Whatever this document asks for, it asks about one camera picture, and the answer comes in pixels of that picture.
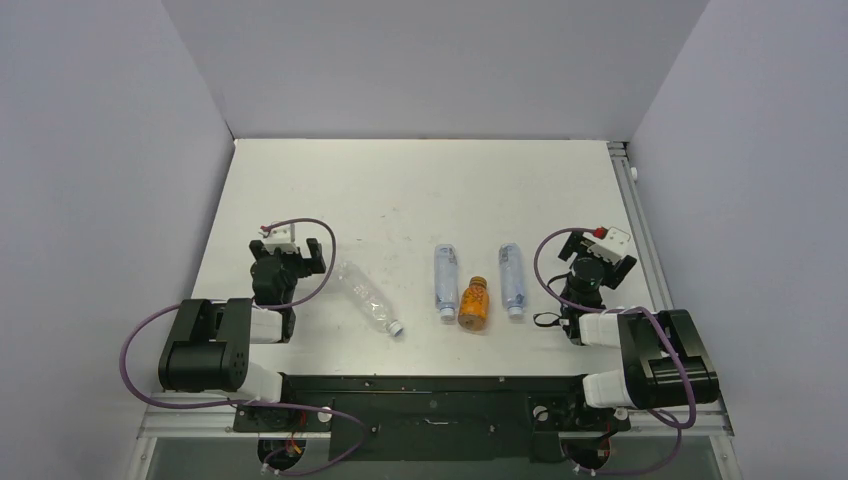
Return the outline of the clear plastic bottle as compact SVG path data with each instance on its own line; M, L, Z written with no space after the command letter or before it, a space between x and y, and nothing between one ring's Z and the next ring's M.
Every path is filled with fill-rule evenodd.
M364 315L368 324L376 331L392 337L387 333L387 325L391 321L399 321L400 323L401 321L392 302L380 287L362 269L350 261L338 263L334 272L343 292Z

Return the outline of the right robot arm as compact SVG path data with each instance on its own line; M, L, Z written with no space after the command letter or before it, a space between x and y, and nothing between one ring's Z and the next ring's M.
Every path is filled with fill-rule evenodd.
M565 416L578 427L592 425L604 408L649 410L719 397L717 373L688 311L646 315L605 306L601 290L616 289L637 263L626 252L629 242L617 228L573 232L559 253L570 264L560 293L563 330L576 345L621 355L620 367L586 375L583 389L565 398Z

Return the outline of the white bottle cap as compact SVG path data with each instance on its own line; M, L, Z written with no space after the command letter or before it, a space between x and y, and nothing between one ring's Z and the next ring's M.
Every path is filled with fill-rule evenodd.
M403 332L403 325L399 321L391 321L387 325L387 333L392 337L397 337Z

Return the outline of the labelled clear water bottle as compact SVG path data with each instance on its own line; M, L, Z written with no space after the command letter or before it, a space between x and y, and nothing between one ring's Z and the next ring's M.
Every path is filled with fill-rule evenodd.
M434 297L440 318L445 323L456 319L459 265L455 248L450 244L440 244L434 250Z

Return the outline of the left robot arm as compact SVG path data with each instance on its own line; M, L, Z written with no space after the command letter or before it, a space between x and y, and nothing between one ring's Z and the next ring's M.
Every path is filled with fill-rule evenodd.
M306 246L303 254L291 241L253 240L252 297L183 301L158 365L162 387L260 401L259 416L272 429L291 427L299 405L283 393L284 376L251 361L249 350L292 338L296 314L290 304L298 281L327 272L321 243L308 238Z

